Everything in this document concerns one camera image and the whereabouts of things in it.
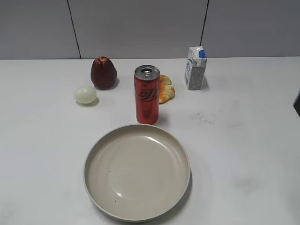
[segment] egg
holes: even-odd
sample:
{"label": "egg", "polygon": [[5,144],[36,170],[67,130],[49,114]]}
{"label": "egg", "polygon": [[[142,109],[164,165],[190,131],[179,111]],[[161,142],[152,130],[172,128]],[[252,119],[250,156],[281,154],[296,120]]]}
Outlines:
{"label": "egg", "polygon": [[75,100],[82,104],[92,103],[96,97],[96,90],[92,87],[80,87],[74,93]]}

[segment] black object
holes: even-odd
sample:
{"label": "black object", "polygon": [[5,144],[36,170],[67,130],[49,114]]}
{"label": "black object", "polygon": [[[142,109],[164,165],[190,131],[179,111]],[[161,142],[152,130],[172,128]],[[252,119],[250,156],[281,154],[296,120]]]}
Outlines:
{"label": "black object", "polygon": [[300,92],[294,103],[294,108],[295,108],[296,112],[298,113],[298,115],[300,116]]}

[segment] beige plate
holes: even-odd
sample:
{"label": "beige plate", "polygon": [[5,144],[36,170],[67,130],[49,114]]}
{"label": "beige plate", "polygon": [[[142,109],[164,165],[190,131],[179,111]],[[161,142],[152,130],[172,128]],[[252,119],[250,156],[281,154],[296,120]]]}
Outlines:
{"label": "beige plate", "polygon": [[179,141],[158,127],[135,124],[102,137],[84,165],[84,184],[94,204],[124,221],[151,220],[171,209],[190,178]]}

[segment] white carton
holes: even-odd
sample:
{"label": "white carton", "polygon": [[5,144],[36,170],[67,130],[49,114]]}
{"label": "white carton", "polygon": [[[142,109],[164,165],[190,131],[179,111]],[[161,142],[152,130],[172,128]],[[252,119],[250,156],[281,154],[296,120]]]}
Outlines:
{"label": "white carton", "polygon": [[187,57],[185,81],[188,90],[200,90],[206,68],[206,55],[201,46],[190,47]]}

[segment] orange snack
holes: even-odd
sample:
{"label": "orange snack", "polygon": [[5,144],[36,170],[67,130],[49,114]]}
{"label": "orange snack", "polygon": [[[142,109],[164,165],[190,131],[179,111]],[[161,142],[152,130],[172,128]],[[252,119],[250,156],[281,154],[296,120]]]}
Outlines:
{"label": "orange snack", "polygon": [[172,85],[171,79],[166,75],[159,77],[159,103],[163,104],[175,97],[175,89]]}

